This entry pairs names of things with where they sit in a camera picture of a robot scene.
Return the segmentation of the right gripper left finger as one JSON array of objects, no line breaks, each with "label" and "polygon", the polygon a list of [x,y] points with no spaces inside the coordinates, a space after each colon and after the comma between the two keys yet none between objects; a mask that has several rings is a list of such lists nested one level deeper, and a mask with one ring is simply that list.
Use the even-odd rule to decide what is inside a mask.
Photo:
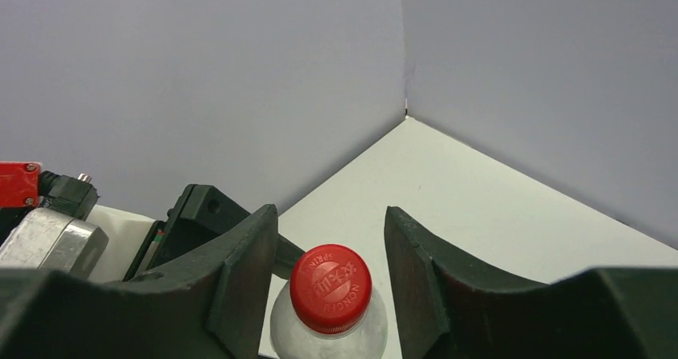
[{"label": "right gripper left finger", "polygon": [[126,282],[57,270],[1,272],[4,358],[255,358],[277,208]]}]

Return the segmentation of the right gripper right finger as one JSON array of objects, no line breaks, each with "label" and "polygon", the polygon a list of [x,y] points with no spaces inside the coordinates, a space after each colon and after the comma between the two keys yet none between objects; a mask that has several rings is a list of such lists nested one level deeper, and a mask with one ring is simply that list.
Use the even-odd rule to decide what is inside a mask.
[{"label": "right gripper right finger", "polygon": [[552,284],[517,276],[385,212],[405,358],[674,358],[677,271],[587,269]]}]

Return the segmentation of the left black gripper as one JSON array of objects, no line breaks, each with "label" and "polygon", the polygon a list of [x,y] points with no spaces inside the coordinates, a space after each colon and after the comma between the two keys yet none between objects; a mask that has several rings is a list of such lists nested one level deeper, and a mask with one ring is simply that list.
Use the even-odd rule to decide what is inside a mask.
[{"label": "left black gripper", "polygon": [[[143,233],[124,281],[163,265],[228,232],[249,212],[213,185],[189,184],[167,211],[165,221],[154,221]],[[289,280],[305,251],[277,236],[273,275]]]}]

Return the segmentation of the red bottle cap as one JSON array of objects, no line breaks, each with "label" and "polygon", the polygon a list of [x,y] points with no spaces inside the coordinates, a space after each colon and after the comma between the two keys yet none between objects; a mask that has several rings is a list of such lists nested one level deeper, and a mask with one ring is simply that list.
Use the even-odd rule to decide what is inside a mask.
[{"label": "red bottle cap", "polygon": [[339,334],[365,314],[373,283],[365,261],[352,249],[325,244],[304,253],[289,280],[291,304],[311,330]]}]

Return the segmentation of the clear bottle red label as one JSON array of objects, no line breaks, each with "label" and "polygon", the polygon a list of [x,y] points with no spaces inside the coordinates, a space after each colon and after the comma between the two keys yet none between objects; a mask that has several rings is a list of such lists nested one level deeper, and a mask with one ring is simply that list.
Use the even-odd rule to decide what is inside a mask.
[{"label": "clear bottle red label", "polygon": [[311,330],[293,309],[289,284],[277,295],[269,321],[269,339],[280,358],[382,358],[389,335],[385,303],[373,289],[359,322],[339,334]]}]

